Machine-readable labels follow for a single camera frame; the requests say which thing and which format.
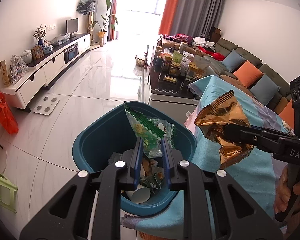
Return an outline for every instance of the fabric bag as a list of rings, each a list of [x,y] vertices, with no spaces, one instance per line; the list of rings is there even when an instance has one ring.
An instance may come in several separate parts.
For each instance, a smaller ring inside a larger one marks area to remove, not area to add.
[[[9,134],[18,133],[19,127],[14,118],[4,94],[0,92],[0,123]]]

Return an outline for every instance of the tiled floor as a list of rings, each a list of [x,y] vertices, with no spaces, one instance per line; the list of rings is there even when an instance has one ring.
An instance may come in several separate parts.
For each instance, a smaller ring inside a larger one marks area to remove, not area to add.
[[[79,133],[124,101],[138,101],[142,69],[134,56],[146,46],[125,47],[124,41],[108,42],[81,58],[49,91],[40,91],[29,106],[44,94],[58,95],[51,115],[15,112],[19,133],[5,132],[1,142],[8,156],[4,175],[18,186],[17,214],[0,206],[0,218],[17,239],[29,219],[78,171],[72,145]],[[0,150],[0,172],[5,163]],[[137,233],[122,228],[121,239],[136,240]]]

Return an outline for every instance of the wicker basket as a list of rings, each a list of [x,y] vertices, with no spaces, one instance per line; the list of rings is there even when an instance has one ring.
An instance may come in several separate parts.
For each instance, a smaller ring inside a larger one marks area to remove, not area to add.
[[[145,64],[146,55],[135,55],[136,65],[138,67],[143,67]]]

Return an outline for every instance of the plastic stool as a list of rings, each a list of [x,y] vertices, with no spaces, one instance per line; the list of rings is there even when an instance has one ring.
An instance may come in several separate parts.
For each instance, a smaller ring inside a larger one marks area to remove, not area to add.
[[[0,174],[0,186],[6,187],[10,191],[10,203],[6,204],[1,200],[0,196],[0,205],[9,209],[10,211],[17,213],[15,209],[15,195],[14,193],[18,191],[18,187],[14,185],[10,180],[8,180],[6,177],[4,177],[2,174]]]

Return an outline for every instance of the monitor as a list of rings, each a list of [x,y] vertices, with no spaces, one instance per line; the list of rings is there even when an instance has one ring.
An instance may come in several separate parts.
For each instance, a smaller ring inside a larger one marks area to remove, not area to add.
[[[67,20],[67,33],[70,33],[70,38],[75,36],[72,33],[79,31],[79,18]]]

